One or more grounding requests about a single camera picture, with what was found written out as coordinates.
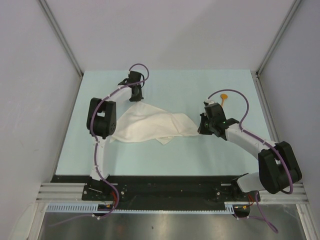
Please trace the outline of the orange plastic spoon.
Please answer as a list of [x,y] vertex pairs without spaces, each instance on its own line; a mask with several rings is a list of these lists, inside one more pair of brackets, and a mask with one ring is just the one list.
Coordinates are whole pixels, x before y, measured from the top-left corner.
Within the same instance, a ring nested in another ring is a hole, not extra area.
[[225,101],[228,99],[228,95],[225,94],[225,93],[222,93],[222,94],[220,95],[220,98],[221,98],[221,106],[223,107]]

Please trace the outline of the white cloth napkin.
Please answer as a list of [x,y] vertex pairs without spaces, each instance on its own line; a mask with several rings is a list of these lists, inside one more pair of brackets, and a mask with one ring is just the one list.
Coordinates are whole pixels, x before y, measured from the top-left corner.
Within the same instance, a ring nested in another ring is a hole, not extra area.
[[198,127],[184,113],[171,113],[164,109],[138,102],[117,120],[111,142],[141,143],[157,140],[162,145],[175,137],[197,136]]

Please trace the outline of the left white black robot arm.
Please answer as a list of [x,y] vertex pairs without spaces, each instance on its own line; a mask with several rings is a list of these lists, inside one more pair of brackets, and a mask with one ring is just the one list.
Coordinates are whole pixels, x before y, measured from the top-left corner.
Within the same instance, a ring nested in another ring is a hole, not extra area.
[[104,98],[94,97],[90,100],[86,127],[95,140],[90,173],[93,181],[102,181],[109,176],[104,163],[104,147],[109,145],[117,127],[117,107],[124,102],[143,100],[142,87],[145,81],[142,73],[130,70],[128,77],[121,81],[112,93]]

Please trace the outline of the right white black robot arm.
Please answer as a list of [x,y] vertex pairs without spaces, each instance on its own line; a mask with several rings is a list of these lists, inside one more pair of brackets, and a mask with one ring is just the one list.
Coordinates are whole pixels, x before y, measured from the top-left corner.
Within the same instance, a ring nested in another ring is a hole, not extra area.
[[231,196],[237,201],[242,201],[253,191],[291,194],[293,184],[302,180],[301,169],[288,142],[265,140],[242,128],[236,119],[226,118],[219,103],[204,103],[198,133],[222,138],[256,158],[258,171],[237,177],[235,185],[230,188]]

